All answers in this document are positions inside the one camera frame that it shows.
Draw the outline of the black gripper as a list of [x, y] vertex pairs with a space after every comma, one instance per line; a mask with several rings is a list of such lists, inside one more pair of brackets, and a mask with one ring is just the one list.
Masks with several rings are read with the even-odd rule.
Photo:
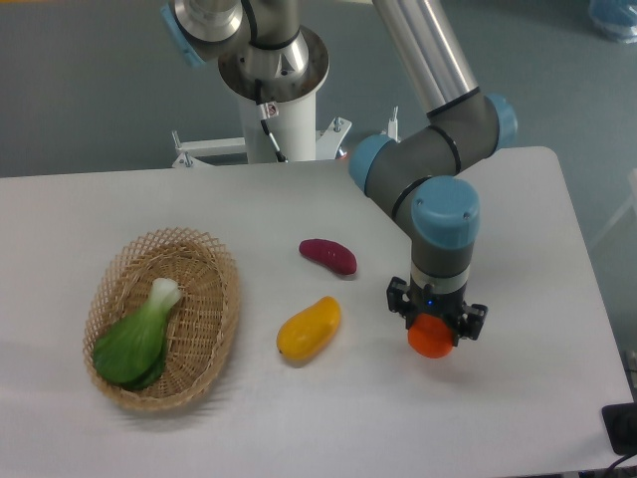
[[467, 282], [467, 272], [446, 278], [412, 272], [409, 284], [393, 277], [386, 289], [387, 307], [404, 319], [406, 330], [420, 315], [441, 319], [452, 331], [455, 348], [462, 340], [479, 338], [489, 312], [486, 305], [465, 303]]

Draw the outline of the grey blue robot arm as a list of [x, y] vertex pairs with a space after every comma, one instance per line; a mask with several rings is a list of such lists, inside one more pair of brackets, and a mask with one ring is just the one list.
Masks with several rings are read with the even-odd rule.
[[[428, 358], [475, 340], [487, 308], [464, 299], [480, 225], [478, 194], [460, 173], [517, 134], [511, 105], [483, 94], [438, 1], [378, 1], [383, 21], [427, 115], [405, 139], [364, 139], [349, 175], [409, 237], [408, 280], [393, 279], [390, 311], [409, 345]], [[252, 163], [315, 160], [316, 94], [329, 67], [326, 46], [301, 24], [295, 1], [170, 1], [163, 21], [186, 62], [216, 61], [238, 100]]]

